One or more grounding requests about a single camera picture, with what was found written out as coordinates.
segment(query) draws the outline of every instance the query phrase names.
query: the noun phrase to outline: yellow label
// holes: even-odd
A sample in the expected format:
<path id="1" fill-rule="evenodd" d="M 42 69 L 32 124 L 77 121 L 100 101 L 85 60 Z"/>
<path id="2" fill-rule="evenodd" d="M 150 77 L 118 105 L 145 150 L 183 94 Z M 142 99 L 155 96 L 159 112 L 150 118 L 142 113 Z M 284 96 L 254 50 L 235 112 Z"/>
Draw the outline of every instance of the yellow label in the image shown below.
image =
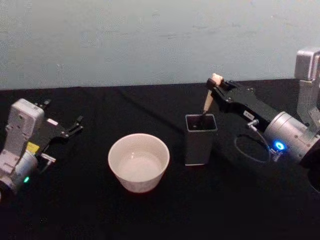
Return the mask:
<path id="1" fill-rule="evenodd" d="M 28 144 L 27 144 L 27 146 L 26 146 L 26 149 L 29 151 L 29 152 L 31 152 L 31 153 L 33 153 L 33 154 L 35 154 L 38 150 L 39 150 L 39 146 L 38 145 L 35 145 L 34 143 L 32 143 L 32 142 L 28 142 Z"/>

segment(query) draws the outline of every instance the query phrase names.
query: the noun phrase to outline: black tablecloth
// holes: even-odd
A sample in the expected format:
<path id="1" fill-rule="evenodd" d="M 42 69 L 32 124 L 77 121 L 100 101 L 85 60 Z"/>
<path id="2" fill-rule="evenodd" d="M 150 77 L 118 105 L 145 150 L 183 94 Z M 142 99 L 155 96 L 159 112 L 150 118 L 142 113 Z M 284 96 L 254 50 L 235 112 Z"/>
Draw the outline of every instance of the black tablecloth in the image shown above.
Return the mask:
<path id="1" fill-rule="evenodd" d="M 257 97 L 276 110 L 298 118 L 297 80 L 243 84 L 255 88 Z M 185 115 L 200 113 L 206 95 L 205 84 L 0 91 L 1 147 L 10 106 L 19 98 L 34 103 L 52 99 L 47 117 L 67 127 L 83 115 L 85 126 L 67 144 L 52 146 L 48 153 L 56 163 L 43 175 L 31 177 L 11 204 L 0 208 L 2 236 L 54 239 L 63 233 L 82 239 L 130 239 L 124 230 L 108 225 L 161 223 L 204 226 L 198 229 L 199 239 L 212 239 L 218 232 L 261 236 L 262 229 L 318 235 L 320 198 L 308 182 L 308 170 L 288 157 L 265 164 L 239 154 L 234 137 L 248 133 L 239 116 L 213 106 L 218 132 L 210 163 L 184 165 Z M 112 144 L 132 133 L 157 136 L 170 150 L 159 185 L 141 195 L 126 191 L 107 165 Z M 243 139 L 241 144 L 260 159 L 268 156 L 253 141 Z"/>

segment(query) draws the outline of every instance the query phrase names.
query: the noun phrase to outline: black cable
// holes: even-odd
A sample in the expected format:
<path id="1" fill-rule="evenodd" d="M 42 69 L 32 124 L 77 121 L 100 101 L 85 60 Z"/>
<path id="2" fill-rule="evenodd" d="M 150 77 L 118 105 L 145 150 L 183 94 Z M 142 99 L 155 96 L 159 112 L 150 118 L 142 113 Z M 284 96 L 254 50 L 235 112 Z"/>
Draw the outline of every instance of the black cable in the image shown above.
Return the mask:
<path id="1" fill-rule="evenodd" d="M 251 137 L 251 136 L 249 136 L 249 135 L 247 135 L 247 134 L 239 134 L 239 135 L 237 135 L 237 136 L 234 138 L 234 141 L 233 141 L 234 146 L 235 146 L 235 148 L 236 148 L 242 155 L 244 155 L 245 157 L 247 157 L 247 158 L 249 158 L 249 159 L 251 159 L 251 160 L 253 160 L 253 161 L 255 161 L 255 162 L 258 162 L 258 163 L 268 163 L 268 162 L 271 161 L 271 158 L 272 158 L 269 145 L 268 145 L 267 141 L 265 140 L 265 138 L 264 138 L 258 131 L 256 131 L 256 133 L 260 136 L 260 138 L 262 139 L 262 141 L 263 141 L 263 143 L 264 143 L 263 146 L 266 147 L 266 150 L 268 151 L 268 159 L 267 159 L 267 161 L 258 160 L 258 159 L 256 159 L 255 157 L 250 156 L 249 154 L 245 153 L 244 151 L 242 151 L 242 150 L 238 147 L 238 145 L 237 145 L 237 140 L 238 140 L 240 137 L 247 137 L 247 138 L 250 138 L 250 139 L 254 140 L 256 143 L 261 144 L 261 142 L 259 142 L 258 140 L 254 139 L 253 137 Z"/>
<path id="2" fill-rule="evenodd" d="M 126 93 L 126 91 L 122 90 L 122 89 L 117 89 L 117 91 L 120 93 L 120 95 L 122 97 L 124 97 L 128 102 L 134 104 L 136 107 L 140 108 L 141 110 L 143 110 L 144 112 L 146 112 L 147 114 L 157 118 L 158 120 L 160 120 L 161 122 L 163 122 L 164 124 L 166 124 L 167 126 L 169 126 L 170 128 L 174 129 L 175 131 L 177 131 L 180 134 L 185 134 L 184 129 L 180 128 L 179 126 L 177 126 L 174 122 L 172 122 L 171 120 L 169 120 L 168 118 L 162 116 L 160 113 L 154 111 L 154 107 L 148 105 L 145 101 L 144 103 L 141 103 L 141 101 L 139 101 L 138 99 L 136 99 L 134 96 L 129 95 Z"/>
<path id="3" fill-rule="evenodd" d="M 314 165 L 307 174 L 311 187 L 320 194 L 320 165 Z"/>

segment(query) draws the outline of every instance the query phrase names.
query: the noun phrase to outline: gray wall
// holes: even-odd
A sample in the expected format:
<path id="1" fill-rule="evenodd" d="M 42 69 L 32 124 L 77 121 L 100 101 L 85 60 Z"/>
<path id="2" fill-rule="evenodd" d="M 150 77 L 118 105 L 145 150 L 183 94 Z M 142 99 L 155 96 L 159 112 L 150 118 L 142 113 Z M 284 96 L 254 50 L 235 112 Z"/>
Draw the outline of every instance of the gray wall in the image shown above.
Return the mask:
<path id="1" fill-rule="evenodd" d="M 292 78 L 316 0 L 0 0 L 0 89 Z"/>

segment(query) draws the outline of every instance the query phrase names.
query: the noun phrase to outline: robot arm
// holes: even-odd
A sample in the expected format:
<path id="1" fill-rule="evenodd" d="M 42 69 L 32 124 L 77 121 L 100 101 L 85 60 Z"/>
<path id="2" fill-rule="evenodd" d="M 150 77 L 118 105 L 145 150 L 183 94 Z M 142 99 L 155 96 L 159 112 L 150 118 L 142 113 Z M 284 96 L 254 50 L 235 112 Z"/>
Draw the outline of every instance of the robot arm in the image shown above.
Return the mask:
<path id="1" fill-rule="evenodd" d="M 46 118 L 44 109 L 49 103 L 38 106 L 20 99 L 11 106 L 0 154 L 0 202 L 17 194 L 32 173 L 42 173 L 56 161 L 45 154 L 53 141 L 66 141 L 83 129 L 82 116 L 69 129 Z"/>
<path id="2" fill-rule="evenodd" d="M 224 113 L 235 113 L 247 120 L 249 125 L 254 126 L 255 129 L 262 132 L 269 146 L 272 146 L 273 152 L 285 150 L 295 162 L 306 168 L 311 168 L 320 157 L 320 136 L 317 134 L 317 124 L 314 123 L 319 122 L 320 118 L 317 118 L 315 114 L 311 114 L 315 112 L 315 92 L 319 91 L 317 79 L 319 78 L 320 68 L 318 67 L 318 58 L 320 54 L 312 55 L 316 60 L 310 60 L 310 66 L 308 68 L 301 66 L 301 64 L 305 62 L 302 61 L 301 63 L 300 53 L 301 51 L 298 52 L 295 76 L 305 76 L 305 74 L 299 74 L 301 69 L 311 71 L 313 75 L 310 76 L 312 76 L 311 79 L 314 80 L 311 80 L 313 82 L 310 84 L 312 84 L 314 88 L 309 94 L 313 96 L 313 98 L 308 98 L 308 108 L 310 109 L 308 114 L 303 114 L 302 111 L 299 111 L 299 109 L 302 109 L 302 106 L 298 108 L 298 113 L 304 116 L 302 119 L 310 122 L 311 127 L 308 128 L 304 123 L 298 121 L 288 113 L 276 111 L 269 105 L 258 100 L 252 88 L 246 88 L 233 81 L 219 80 L 216 74 L 214 74 L 212 78 L 209 78 L 206 83 L 209 95 L 204 104 L 204 110 L 206 111 L 208 109 L 208 103 L 215 101 L 220 111 Z M 306 98 L 303 96 L 304 93 L 304 90 L 300 90 L 300 104 L 306 101 L 304 100 Z"/>
<path id="3" fill-rule="evenodd" d="M 295 78 L 300 80 L 296 111 L 310 132 L 313 133 L 320 129 L 320 112 L 317 108 L 320 84 L 319 57 L 320 48 L 318 47 L 307 47 L 298 51 L 294 73 Z"/>

